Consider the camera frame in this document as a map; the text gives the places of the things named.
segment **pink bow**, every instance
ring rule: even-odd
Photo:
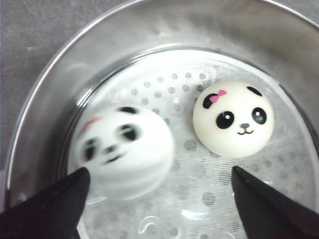
[[[218,95],[217,95],[217,96],[209,97],[209,100],[212,101],[213,103],[216,103],[217,100],[218,100],[218,98],[219,98],[220,96],[223,96],[223,95],[226,95],[226,94],[227,94],[226,91],[220,90],[220,91],[218,92]]]
[[[81,132],[86,132],[90,129],[91,125],[96,121],[99,121],[102,117],[93,117],[82,128]]]

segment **panda-faced steamed bun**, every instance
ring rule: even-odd
[[[193,112],[197,137],[223,157],[257,153],[270,139],[274,121],[265,95],[241,81],[213,83],[198,97]]]
[[[109,108],[80,128],[71,143],[69,172],[86,167],[94,195],[137,198],[159,186],[171,168],[171,132],[161,117],[145,108]]]

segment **panda eye patch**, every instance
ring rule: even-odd
[[[234,114],[230,111],[220,113],[216,118],[216,124],[221,129],[229,128],[234,122]]]
[[[89,139],[84,143],[84,158],[88,162],[93,159],[96,150],[98,148],[99,140],[98,138]]]
[[[138,126],[131,123],[120,126],[118,133],[121,137],[129,141],[137,140],[140,137]]]
[[[267,120],[266,112],[262,108],[254,108],[254,110],[251,113],[251,116],[253,117],[254,121],[258,124],[264,124]]]

